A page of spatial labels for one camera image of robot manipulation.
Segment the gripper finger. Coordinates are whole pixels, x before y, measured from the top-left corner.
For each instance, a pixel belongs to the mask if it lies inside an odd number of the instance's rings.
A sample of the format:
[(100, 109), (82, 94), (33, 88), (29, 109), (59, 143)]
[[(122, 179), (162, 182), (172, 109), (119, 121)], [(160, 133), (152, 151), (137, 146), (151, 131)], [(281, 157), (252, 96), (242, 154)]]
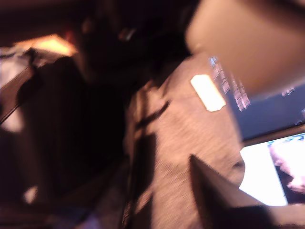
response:
[(195, 155), (189, 157), (194, 199), (205, 229), (262, 229), (262, 204)]

